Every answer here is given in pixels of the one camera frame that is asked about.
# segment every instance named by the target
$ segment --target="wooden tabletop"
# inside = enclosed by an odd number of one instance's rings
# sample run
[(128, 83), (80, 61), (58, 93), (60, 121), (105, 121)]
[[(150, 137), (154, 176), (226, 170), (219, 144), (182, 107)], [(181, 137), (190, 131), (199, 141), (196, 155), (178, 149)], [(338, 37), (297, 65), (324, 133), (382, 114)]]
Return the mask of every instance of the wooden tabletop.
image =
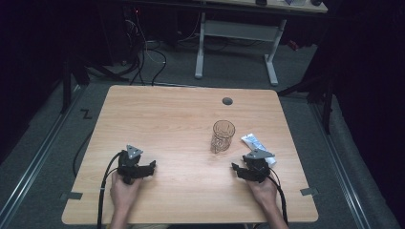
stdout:
[[(206, 2), (213, 3), (224, 3), (224, 4), (234, 4), (234, 5), (245, 5), (250, 7), (260, 7), (256, 5), (255, 0), (205, 0)], [(276, 10), (292, 10), (301, 12), (328, 12), (328, 8), (322, 3), (320, 6), (313, 6), (310, 0), (306, 0), (304, 6), (290, 6), (286, 1), (279, 0), (267, 0), (266, 8), (276, 9)]]
[[(224, 97), (233, 100), (224, 105)], [(236, 128), (225, 152), (210, 151), (218, 120)], [(99, 187), (112, 157), (131, 144), (143, 150), (139, 165), (157, 162), (139, 189), (131, 223), (264, 222), (245, 181), (231, 162), (243, 166), (250, 152), (241, 136), (253, 133), (276, 156), (274, 170), (286, 195), (289, 221), (315, 221), (317, 210), (277, 93), (271, 90), (113, 86), (62, 216), (67, 224), (96, 224)], [(103, 223), (113, 214), (108, 178)]]

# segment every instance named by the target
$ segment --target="handheld controller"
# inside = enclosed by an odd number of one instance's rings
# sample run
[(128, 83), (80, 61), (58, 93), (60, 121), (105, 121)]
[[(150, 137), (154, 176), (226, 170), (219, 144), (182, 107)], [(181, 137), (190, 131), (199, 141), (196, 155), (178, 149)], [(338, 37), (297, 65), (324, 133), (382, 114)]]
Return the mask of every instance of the handheld controller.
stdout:
[(126, 184), (132, 184), (134, 179), (152, 176), (155, 172), (156, 161), (149, 165), (139, 166), (140, 155), (142, 150), (131, 145), (127, 145), (127, 151), (121, 151), (118, 158), (117, 172), (123, 176)]

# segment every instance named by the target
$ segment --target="table leg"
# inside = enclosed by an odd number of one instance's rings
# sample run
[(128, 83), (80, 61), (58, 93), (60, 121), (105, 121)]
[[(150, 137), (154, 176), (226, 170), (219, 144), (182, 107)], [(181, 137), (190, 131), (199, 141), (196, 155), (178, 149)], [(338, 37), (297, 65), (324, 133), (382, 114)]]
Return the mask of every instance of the table leg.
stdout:
[(286, 26), (286, 23), (287, 23), (286, 19), (281, 21), (280, 26), (277, 30), (276, 36), (274, 38), (273, 46), (271, 47), (270, 54), (265, 55), (267, 73), (268, 73), (268, 77), (270, 78), (270, 84), (272, 86), (278, 85), (277, 75), (276, 75), (276, 72), (274, 71), (274, 66), (273, 66), (273, 58), (277, 51), (277, 47), (280, 43), (281, 36), (283, 35), (283, 31), (284, 31), (284, 27)]
[(205, 33), (205, 12), (202, 12), (202, 20), (200, 27), (200, 45), (199, 52), (197, 53), (197, 64), (196, 64), (196, 74), (195, 77), (200, 79), (203, 78), (203, 39)]

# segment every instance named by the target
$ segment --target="metal rail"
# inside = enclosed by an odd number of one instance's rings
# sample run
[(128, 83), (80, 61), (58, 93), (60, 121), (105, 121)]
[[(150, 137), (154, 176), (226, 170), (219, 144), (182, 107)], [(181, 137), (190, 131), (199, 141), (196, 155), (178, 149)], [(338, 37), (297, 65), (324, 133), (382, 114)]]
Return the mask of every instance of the metal rail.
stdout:
[(51, 130), (48, 132), (45, 140), (42, 142), (41, 146), (36, 152), (36, 155), (34, 156), (30, 166), (28, 167), (24, 175), (20, 178), (7, 203), (3, 206), (0, 212), (0, 228), (8, 228), (14, 214), (18, 210), (21, 202), (24, 200), (25, 195), (30, 190), (33, 182), (35, 181), (48, 155), (50, 154), (50, 148), (53, 145), (55, 137), (58, 135), (60, 129), (65, 123), (66, 118), (69, 116), (72, 107), (74, 106), (76, 101), (83, 95), (83, 92), (83, 88), (80, 88), (79, 86), (75, 87), (75, 98), (73, 103), (64, 114), (59, 115), (56, 122), (51, 127)]
[(328, 145), (333, 170), (336, 173), (343, 194), (345, 195), (346, 202), (348, 203), (349, 208), (352, 211), (352, 215), (355, 223), (357, 224), (357, 228), (361, 229), (372, 228), (369, 223), (369, 220), (366, 217), (365, 212), (363, 211), (360, 199), (358, 198), (358, 195), (352, 186), (352, 182), (349, 179), (348, 174), (346, 173), (345, 167), (342, 161), (340, 160), (339, 155), (337, 154), (337, 150), (333, 144), (333, 141), (331, 140), (330, 135), (328, 135), (325, 132), (324, 126), (322, 124), (322, 115), (321, 112), (319, 111), (319, 108), (317, 107), (316, 104), (309, 104), (309, 107), (312, 114), (316, 117), (317, 119), (316, 123), (319, 127), (319, 130), (322, 132), (322, 136)]

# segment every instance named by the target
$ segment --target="human hand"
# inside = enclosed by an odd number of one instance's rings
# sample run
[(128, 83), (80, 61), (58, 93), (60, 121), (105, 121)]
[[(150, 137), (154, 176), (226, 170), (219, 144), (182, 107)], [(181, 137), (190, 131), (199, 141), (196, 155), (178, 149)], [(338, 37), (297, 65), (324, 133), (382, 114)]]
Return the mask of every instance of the human hand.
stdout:
[(246, 183), (261, 207), (276, 205), (277, 187), (269, 178), (266, 178), (262, 183), (250, 180), (247, 180)]
[(247, 180), (246, 183), (262, 208), (270, 228), (288, 228), (277, 206), (277, 186), (269, 178), (266, 178), (262, 183), (250, 180)]
[(137, 178), (133, 184), (126, 184), (123, 177), (117, 172), (112, 173), (110, 196), (114, 203), (114, 215), (110, 225), (111, 229), (125, 228), (128, 213), (137, 198), (141, 182), (142, 179)]

